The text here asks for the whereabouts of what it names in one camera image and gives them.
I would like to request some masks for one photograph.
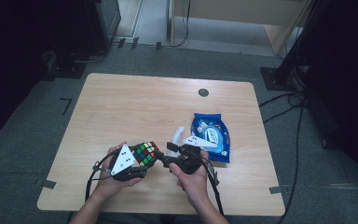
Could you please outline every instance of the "cube face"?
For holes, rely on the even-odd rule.
[[[133,150],[133,157],[138,161],[140,166],[146,166],[153,159],[155,159],[155,151],[158,150],[158,147],[154,142],[146,142],[140,145],[137,145]]]

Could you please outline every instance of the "hand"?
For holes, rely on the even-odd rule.
[[[208,152],[201,151],[200,155],[204,159],[208,159]],[[205,200],[209,201],[207,192],[207,171],[201,165],[201,167],[192,175],[184,173],[179,166],[175,163],[170,163],[170,169],[174,175],[178,177],[176,183],[177,186],[181,187],[187,194],[188,201],[191,205],[204,203]]]
[[[126,142],[121,143],[117,147],[111,147],[108,150],[108,154],[112,151],[118,150],[123,147],[123,145],[126,144]],[[112,160],[112,157],[109,157],[106,161],[103,162],[102,168],[107,169],[109,167],[110,161]],[[131,187],[137,183],[139,183],[142,178],[133,178],[129,181],[121,182],[118,180],[115,180],[112,177],[108,177],[110,174],[107,172],[101,172],[100,173],[100,179],[106,178],[103,180],[99,180],[97,187],[92,192],[91,196],[97,197],[99,200],[102,200],[103,202],[107,201],[114,195],[116,195],[122,188],[125,187]]]

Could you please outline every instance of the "table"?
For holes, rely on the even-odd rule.
[[[303,25],[312,0],[194,0],[190,18],[264,24],[268,40],[278,54],[291,33]],[[186,17],[189,0],[171,0],[171,45],[175,17]]]
[[[200,89],[209,95],[201,97]],[[90,74],[80,93],[37,206],[77,211],[84,203],[91,167],[108,148],[154,141],[163,152],[179,126],[190,136],[194,112],[220,113],[231,138],[231,163],[215,163],[226,215],[280,216],[282,195],[251,83]],[[123,189],[103,208],[108,212],[195,214],[176,177],[157,161],[143,181]],[[208,183],[211,201],[216,206]]]

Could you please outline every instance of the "floor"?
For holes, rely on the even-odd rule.
[[[117,40],[126,38],[131,43],[138,37],[139,44],[170,46],[167,24],[167,0],[119,0],[122,22],[117,29]],[[186,35],[186,18],[175,18],[176,34],[173,45],[180,44]],[[278,56],[284,57],[296,41],[296,28]],[[204,49],[236,52],[260,56],[275,56],[263,24],[234,21],[212,21],[190,18],[185,49]]]

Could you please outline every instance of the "wet wipes package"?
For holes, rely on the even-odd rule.
[[[217,144],[217,147],[205,148],[211,161],[229,163],[229,135],[221,114],[194,113],[191,134]]]

